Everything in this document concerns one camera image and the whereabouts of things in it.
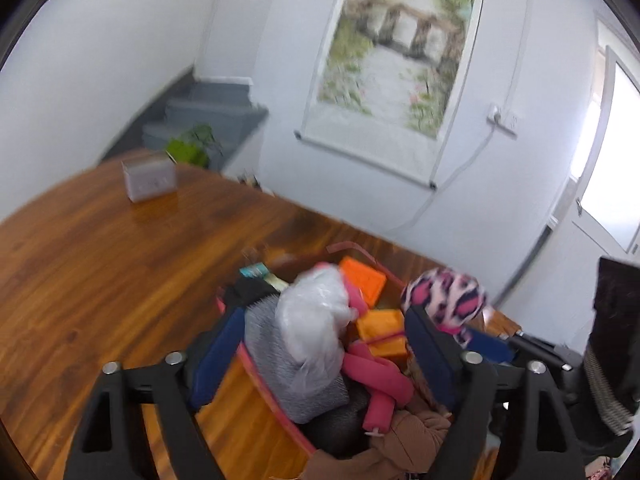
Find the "orange embossed cube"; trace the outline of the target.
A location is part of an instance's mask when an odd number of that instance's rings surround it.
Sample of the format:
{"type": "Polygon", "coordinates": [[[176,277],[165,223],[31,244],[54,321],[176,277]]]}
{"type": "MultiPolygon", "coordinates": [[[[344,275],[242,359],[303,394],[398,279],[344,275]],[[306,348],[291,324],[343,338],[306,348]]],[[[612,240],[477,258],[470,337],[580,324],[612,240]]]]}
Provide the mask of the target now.
{"type": "Polygon", "coordinates": [[[405,317],[401,310],[371,310],[356,322],[356,327],[372,356],[397,362],[408,358],[405,317]]]}
{"type": "Polygon", "coordinates": [[[359,289],[367,306],[373,308],[386,285],[386,275],[352,257],[344,257],[338,266],[349,283],[359,289]]]}

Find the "pink foam twist roller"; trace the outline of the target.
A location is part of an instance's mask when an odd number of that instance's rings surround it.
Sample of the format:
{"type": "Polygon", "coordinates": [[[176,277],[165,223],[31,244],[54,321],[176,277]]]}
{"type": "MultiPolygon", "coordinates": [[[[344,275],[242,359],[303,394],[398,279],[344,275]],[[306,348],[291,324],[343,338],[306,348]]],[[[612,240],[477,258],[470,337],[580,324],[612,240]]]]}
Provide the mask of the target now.
{"type": "Polygon", "coordinates": [[[374,356],[362,341],[353,342],[346,350],[342,372],[370,394],[362,423],[364,432],[370,436],[387,434],[395,411],[413,397],[411,380],[392,361],[374,356]]]}

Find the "grey sock with black cuff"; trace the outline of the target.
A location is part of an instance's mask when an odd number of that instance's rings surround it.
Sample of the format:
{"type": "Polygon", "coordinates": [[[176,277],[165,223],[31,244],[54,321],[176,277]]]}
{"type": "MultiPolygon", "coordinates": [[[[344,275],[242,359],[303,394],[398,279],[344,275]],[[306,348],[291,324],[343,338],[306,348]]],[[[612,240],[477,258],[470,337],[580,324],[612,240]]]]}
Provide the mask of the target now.
{"type": "Polygon", "coordinates": [[[276,324],[278,299],[278,294],[270,294],[246,308],[244,346],[282,412],[292,422],[306,424],[349,404],[349,394],[341,375],[313,392],[300,392],[292,386],[302,367],[286,350],[276,324]]]}

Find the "tan knotted stocking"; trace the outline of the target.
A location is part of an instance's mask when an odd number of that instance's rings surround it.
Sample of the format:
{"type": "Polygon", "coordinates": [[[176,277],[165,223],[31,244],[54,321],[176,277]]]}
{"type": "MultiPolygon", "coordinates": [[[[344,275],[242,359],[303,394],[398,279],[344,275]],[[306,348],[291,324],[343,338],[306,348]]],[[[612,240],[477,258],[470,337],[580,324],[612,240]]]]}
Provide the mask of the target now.
{"type": "Polygon", "coordinates": [[[397,412],[384,437],[372,437],[370,448],[348,460],[315,452],[301,479],[405,479],[426,474],[446,440],[450,421],[441,414],[397,412]]]}

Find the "white mesh sponge ball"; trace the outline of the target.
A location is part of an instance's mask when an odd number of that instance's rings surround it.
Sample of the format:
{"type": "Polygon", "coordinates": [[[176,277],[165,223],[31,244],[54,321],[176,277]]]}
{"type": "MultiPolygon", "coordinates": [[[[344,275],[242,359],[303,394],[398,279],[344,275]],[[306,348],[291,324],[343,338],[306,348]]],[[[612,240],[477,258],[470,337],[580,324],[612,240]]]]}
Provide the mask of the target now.
{"type": "Polygon", "coordinates": [[[312,268],[282,292],[276,324],[286,350],[302,367],[292,381],[294,388],[313,392],[337,378],[344,358],[341,336],[356,319],[340,274],[330,270],[312,268]]]}

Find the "black sock ball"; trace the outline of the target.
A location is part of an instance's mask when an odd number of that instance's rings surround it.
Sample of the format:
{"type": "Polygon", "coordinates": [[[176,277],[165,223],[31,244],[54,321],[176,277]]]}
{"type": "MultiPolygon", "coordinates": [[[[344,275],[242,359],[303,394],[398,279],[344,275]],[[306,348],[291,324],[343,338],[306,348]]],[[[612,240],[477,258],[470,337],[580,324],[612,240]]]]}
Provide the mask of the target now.
{"type": "Polygon", "coordinates": [[[316,450],[337,460],[348,460],[369,448],[370,437],[362,426],[369,401],[367,390],[356,387],[349,391],[346,405],[298,425],[298,429],[316,450]]]}

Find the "yellow green medicine box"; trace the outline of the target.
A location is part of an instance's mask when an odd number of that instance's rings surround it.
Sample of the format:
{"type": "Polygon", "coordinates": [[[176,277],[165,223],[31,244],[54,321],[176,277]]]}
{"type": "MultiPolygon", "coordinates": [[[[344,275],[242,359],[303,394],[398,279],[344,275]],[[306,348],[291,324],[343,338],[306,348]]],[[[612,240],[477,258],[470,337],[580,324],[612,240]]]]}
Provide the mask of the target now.
{"type": "Polygon", "coordinates": [[[267,274],[264,277],[264,281],[267,282],[270,286],[272,286],[277,292],[283,292],[285,289],[288,288],[288,286],[290,286],[288,282],[281,280],[280,278],[277,277],[277,275],[274,275],[272,273],[267,274]]]}

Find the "red rectangular tin box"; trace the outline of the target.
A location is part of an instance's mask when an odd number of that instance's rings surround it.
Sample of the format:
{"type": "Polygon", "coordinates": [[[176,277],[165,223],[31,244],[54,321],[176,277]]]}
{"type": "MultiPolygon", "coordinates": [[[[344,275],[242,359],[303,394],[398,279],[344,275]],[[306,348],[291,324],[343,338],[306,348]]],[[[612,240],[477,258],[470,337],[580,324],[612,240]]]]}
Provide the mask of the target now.
{"type": "Polygon", "coordinates": [[[306,479],[471,479],[491,397],[510,360],[480,328],[484,287],[438,266],[403,282],[355,244],[240,278],[219,299],[245,310],[240,356],[308,452],[306,479]]]}

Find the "white door right side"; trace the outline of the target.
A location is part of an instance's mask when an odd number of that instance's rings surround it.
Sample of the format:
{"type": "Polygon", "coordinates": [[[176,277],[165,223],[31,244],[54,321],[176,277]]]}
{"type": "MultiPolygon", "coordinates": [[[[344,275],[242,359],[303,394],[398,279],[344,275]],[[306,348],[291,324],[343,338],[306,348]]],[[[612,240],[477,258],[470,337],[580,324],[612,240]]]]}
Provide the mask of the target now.
{"type": "Polygon", "coordinates": [[[589,102],[550,226],[639,260],[639,52],[602,18],[589,102]]]}

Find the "grey tissue box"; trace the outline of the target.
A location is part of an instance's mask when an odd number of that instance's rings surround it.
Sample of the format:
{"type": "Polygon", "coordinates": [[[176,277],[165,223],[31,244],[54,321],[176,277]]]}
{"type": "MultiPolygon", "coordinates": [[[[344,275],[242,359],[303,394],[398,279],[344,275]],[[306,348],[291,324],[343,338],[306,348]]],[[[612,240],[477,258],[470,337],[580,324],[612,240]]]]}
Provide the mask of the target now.
{"type": "Polygon", "coordinates": [[[154,152],[125,159],[122,174],[131,203],[173,193],[178,188],[176,164],[166,153],[154,152]]]}

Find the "green paper bag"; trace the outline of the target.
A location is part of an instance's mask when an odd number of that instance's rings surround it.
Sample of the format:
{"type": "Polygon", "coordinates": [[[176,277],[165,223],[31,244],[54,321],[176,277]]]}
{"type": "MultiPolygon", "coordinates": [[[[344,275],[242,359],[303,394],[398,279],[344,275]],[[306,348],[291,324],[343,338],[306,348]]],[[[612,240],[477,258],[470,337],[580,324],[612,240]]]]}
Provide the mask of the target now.
{"type": "Polygon", "coordinates": [[[224,151],[214,136],[210,125],[198,124],[171,138],[165,153],[177,164],[208,168],[213,154],[222,156],[224,151]]]}

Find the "grey stairs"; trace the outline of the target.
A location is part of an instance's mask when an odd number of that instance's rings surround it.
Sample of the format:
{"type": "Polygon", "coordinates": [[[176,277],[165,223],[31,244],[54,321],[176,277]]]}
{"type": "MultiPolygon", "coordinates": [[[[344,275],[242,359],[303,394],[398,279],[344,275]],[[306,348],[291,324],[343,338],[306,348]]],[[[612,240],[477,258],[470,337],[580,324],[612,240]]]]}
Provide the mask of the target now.
{"type": "Polygon", "coordinates": [[[221,172],[268,117],[252,101],[248,84],[207,82],[187,70],[168,84],[122,130],[103,160],[138,148],[165,151],[168,141],[198,124],[210,125],[224,154],[213,154],[208,169],[221,172]]]}

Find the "landscape scroll painting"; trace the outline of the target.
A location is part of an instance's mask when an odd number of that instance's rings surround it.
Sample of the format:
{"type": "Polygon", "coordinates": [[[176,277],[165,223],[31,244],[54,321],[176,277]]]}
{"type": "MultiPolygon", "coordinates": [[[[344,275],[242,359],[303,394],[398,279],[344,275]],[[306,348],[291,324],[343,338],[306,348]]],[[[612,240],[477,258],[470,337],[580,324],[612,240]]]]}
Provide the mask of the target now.
{"type": "Polygon", "coordinates": [[[429,185],[484,0],[336,0],[300,140],[429,185]]]}

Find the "wall power socket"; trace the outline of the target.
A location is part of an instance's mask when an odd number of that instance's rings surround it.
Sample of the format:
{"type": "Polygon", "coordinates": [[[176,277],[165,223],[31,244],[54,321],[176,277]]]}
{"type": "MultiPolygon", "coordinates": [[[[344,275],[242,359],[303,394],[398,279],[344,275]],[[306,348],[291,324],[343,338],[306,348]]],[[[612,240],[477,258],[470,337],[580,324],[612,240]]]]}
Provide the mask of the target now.
{"type": "Polygon", "coordinates": [[[491,103],[487,112],[487,121],[510,136],[518,135],[520,118],[510,110],[505,110],[496,103],[491,103]]]}

